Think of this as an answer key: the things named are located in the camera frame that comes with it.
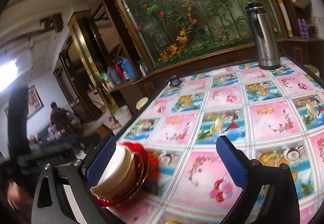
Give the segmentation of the person's left hand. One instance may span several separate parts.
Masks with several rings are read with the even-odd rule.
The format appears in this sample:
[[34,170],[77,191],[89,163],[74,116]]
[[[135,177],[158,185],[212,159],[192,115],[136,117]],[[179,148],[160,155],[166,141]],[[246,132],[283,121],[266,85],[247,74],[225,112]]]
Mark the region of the person's left hand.
[[15,182],[9,182],[7,201],[23,223],[31,223],[33,198]]

